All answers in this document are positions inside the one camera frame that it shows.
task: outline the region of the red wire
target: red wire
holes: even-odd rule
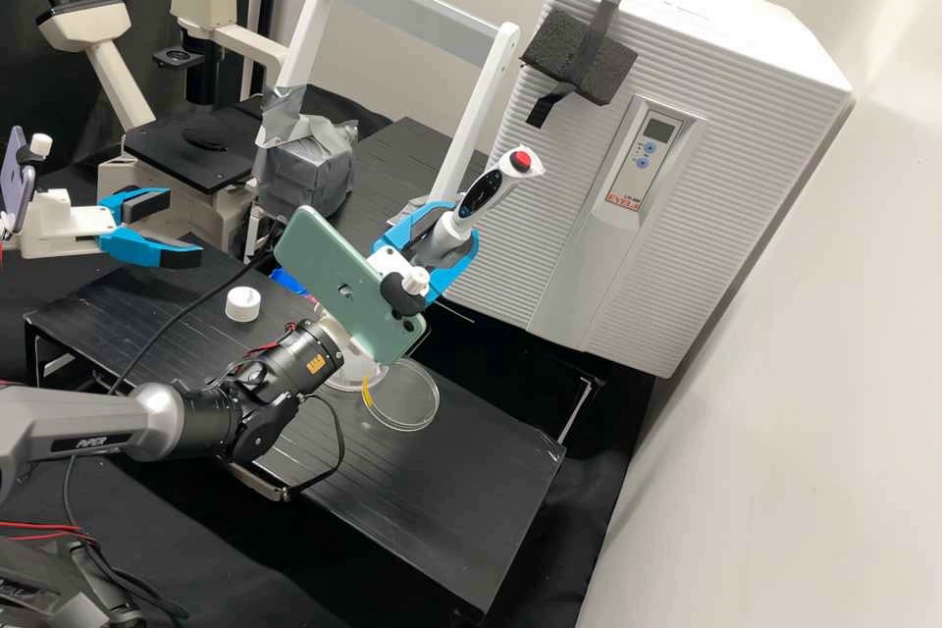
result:
[[[294,322],[288,322],[287,324],[285,324],[285,332],[287,333],[287,332],[289,332],[289,331],[294,331],[294,329],[295,329],[296,327],[297,327],[297,324],[295,324]],[[272,348],[276,347],[277,345],[278,345],[278,342],[277,342],[276,340],[274,340],[274,341],[269,341],[268,343],[264,343],[264,344],[262,344],[262,345],[260,345],[260,346],[255,346],[254,348],[249,348],[249,349],[245,352],[245,357],[248,357],[248,356],[253,355],[253,354],[255,354],[255,353],[259,353],[259,352],[261,352],[261,351],[263,351],[263,350],[271,350]]]
[[[75,532],[56,532],[56,533],[47,533],[45,535],[20,535],[19,537],[4,538],[4,539],[12,540],[13,542],[25,542],[27,540],[52,540],[53,538],[64,537],[64,536],[77,537],[83,540],[94,542],[93,538],[88,537],[87,535],[83,535],[82,533],[75,533]]]
[[[58,523],[28,523],[0,520],[0,527],[17,528],[18,530],[67,530],[69,532],[81,532],[81,527],[78,525],[60,525]]]

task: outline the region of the white bottle cap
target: white bottle cap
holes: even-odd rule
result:
[[[34,132],[29,141],[29,151],[40,157],[48,157],[52,151],[52,137],[44,132]]]
[[[429,271],[415,266],[402,278],[402,288],[409,294],[424,294],[429,290]]]
[[[226,296],[226,316],[233,321],[255,321],[261,308],[262,295],[256,288],[232,288]]]

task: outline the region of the gray tape-wrapped object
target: gray tape-wrapped object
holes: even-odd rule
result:
[[[278,89],[262,105],[266,147],[259,148],[253,173],[259,205],[271,216],[290,218],[298,206],[330,216],[353,189],[356,122],[335,126],[302,115],[304,89]]]

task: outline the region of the red button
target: red button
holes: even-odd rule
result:
[[[517,172],[529,172],[532,160],[530,159],[530,155],[528,155],[526,152],[523,150],[517,150],[512,155],[510,155],[510,164],[513,165],[513,168]]]

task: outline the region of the petri dish lid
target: petri dish lid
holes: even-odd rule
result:
[[[386,377],[373,388],[364,387],[363,403],[383,425],[398,432],[428,427],[439,411],[439,386],[411,358],[390,365]]]

